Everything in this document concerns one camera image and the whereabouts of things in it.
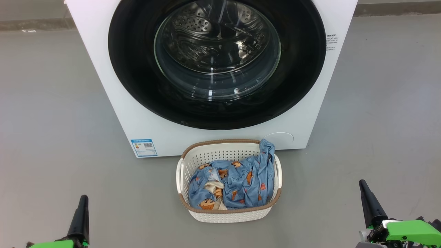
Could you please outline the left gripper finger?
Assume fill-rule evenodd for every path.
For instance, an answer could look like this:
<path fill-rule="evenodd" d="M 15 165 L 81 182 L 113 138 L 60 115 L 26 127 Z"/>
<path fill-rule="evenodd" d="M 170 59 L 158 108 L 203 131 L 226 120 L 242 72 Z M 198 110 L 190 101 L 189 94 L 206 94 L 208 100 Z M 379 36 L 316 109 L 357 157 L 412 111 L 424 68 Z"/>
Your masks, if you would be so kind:
<path fill-rule="evenodd" d="M 89 228 L 89 198 L 82 195 L 79 204 L 73 215 L 67 238 L 73 240 L 75 244 L 90 243 Z"/>

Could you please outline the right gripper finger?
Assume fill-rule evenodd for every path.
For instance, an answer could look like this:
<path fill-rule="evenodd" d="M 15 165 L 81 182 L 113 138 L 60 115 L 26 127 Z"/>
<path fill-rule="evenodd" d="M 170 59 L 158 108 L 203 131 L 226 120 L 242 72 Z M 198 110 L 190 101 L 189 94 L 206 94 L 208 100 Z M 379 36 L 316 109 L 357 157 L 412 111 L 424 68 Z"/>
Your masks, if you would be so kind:
<path fill-rule="evenodd" d="M 376 229 L 384 220 L 388 220 L 389 217 L 364 179 L 359 181 L 359 187 L 365 226 L 366 228 L 372 227 Z"/>

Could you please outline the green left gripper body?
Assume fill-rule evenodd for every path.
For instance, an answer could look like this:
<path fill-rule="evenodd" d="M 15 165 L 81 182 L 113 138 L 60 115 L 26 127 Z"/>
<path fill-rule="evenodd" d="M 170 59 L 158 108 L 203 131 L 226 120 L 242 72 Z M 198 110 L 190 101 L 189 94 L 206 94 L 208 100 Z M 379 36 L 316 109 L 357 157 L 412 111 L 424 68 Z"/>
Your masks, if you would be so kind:
<path fill-rule="evenodd" d="M 27 242 L 26 248 L 88 248 L 89 243 L 86 239 L 77 237 L 63 237 L 51 242 L 32 243 Z"/>

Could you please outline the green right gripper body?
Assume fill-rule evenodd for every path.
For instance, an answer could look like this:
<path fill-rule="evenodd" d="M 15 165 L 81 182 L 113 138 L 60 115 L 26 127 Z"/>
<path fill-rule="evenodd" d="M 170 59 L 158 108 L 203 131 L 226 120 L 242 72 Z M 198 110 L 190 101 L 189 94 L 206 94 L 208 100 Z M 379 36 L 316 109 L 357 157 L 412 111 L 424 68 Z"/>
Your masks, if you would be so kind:
<path fill-rule="evenodd" d="M 376 229 L 360 231 L 358 248 L 439 248 L 441 245 L 439 219 L 399 221 L 384 220 Z"/>

